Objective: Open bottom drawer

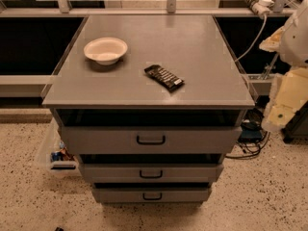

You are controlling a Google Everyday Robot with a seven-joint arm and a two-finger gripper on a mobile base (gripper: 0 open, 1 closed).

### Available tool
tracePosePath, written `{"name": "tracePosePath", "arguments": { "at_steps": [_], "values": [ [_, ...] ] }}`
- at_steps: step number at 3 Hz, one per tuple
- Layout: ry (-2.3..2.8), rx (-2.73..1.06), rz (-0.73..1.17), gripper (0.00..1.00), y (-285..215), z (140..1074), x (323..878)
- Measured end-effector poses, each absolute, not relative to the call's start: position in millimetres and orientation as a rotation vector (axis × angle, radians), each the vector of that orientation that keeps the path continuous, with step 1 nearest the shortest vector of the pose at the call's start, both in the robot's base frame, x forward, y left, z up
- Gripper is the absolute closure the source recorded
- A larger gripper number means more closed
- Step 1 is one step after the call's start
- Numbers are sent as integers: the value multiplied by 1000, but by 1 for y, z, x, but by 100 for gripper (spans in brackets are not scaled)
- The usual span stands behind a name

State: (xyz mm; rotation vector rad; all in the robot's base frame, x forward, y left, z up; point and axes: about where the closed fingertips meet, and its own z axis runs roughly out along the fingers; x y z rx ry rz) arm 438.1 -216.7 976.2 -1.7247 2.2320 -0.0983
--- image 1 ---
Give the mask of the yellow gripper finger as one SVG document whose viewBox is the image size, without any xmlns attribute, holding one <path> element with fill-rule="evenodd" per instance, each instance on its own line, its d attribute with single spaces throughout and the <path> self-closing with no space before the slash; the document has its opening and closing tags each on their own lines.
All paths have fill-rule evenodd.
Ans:
<svg viewBox="0 0 308 231">
<path fill-rule="evenodd" d="M 267 52 L 282 52 L 282 39 L 284 34 L 284 27 L 278 28 L 271 36 L 264 39 L 259 48 Z"/>
</svg>

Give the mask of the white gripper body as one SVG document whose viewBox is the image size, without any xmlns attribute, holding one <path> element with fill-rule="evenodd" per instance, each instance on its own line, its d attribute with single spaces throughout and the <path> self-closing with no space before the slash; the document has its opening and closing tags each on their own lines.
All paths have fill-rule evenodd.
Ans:
<svg viewBox="0 0 308 231">
<path fill-rule="evenodd" d="M 262 128 L 268 132 L 277 132 L 285 128 L 307 101 L 307 68 L 292 67 L 284 75 L 276 74 L 271 83 Z"/>
</svg>

